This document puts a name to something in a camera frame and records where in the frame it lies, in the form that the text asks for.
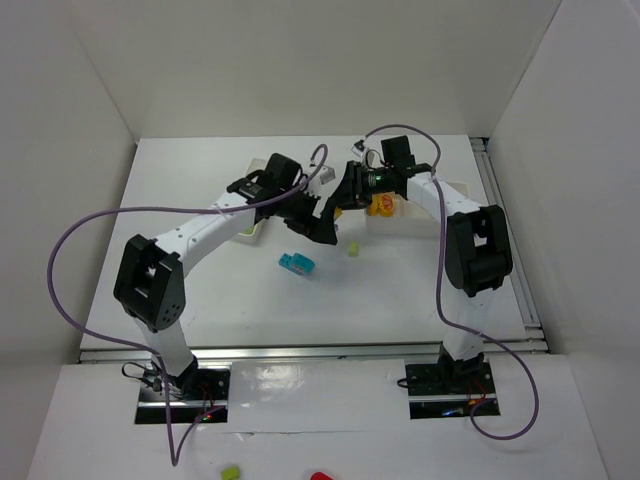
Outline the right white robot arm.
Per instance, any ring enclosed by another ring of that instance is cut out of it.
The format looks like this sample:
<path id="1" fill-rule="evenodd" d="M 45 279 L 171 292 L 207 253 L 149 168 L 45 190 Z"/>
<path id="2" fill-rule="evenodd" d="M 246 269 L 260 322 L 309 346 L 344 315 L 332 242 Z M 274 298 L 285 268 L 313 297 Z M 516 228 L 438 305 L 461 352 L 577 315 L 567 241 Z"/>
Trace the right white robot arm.
<path id="1" fill-rule="evenodd" d="M 363 210 L 374 195 L 395 193 L 437 220 L 436 285 L 449 283 L 463 303 L 457 321 L 444 322 L 449 330 L 439 347 L 436 382 L 446 387 L 470 380 L 484 361 L 490 304 L 513 269 L 505 213 L 462 195 L 437 175 L 435 164 L 417 163 L 407 137 L 386 139 L 381 147 L 381 164 L 374 168 L 364 141 L 353 145 L 356 158 L 347 163 L 321 219 L 332 224 L 336 210 Z"/>

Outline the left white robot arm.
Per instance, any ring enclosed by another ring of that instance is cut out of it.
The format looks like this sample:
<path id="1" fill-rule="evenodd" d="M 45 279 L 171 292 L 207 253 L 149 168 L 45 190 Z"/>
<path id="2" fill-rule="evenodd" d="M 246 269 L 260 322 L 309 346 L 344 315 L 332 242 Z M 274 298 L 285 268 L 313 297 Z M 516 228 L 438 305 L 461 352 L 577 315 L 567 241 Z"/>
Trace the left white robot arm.
<path id="1" fill-rule="evenodd" d="M 137 234 L 127 241 L 114 297 L 135 319 L 154 364 L 166 369 L 170 385 L 182 395 L 198 381 L 198 362 L 180 324 L 190 271 L 223 243 L 272 216 L 311 233 L 319 189 L 334 178 L 334 169 L 324 163 L 303 168 L 273 154 L 262 168 L 229 185 L 210 213 L 154 238 Z"/>

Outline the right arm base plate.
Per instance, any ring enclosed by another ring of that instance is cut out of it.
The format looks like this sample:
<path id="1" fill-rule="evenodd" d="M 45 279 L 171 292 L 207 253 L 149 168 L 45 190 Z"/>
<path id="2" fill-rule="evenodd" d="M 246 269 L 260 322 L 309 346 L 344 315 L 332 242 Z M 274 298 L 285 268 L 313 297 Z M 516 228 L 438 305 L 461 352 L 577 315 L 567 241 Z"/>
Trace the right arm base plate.
<path id="1" fill-rule="evenodd" d="M 407 391 L 412 420 L 499 416 L 493 374 L 488 362 L 470 376 L 445 380 L 435 364 L 407 364 L 405 376 L 396 381 Z"/>

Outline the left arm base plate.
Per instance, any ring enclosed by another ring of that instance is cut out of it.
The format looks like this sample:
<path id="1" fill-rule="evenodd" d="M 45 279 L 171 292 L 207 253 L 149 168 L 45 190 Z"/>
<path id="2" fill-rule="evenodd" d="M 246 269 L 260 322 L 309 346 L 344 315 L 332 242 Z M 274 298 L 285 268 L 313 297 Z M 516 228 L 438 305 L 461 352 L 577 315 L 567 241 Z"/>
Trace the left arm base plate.
<path id="1" fill-rule="evenodd" d="M 212 410 L 203 419 L 204 424 L 222 424 L 228 421 L 228 398 L 231 370 L 229 368 L 204 368 L 198 371 L 194 386 L 182 393 L 170 387 L 172 422 L 190 424 L 198 415 Z M 164 388 L 158 375 L 142 376 L 134 423 L 136 425 L 160 425 L 166 423 Z"/>

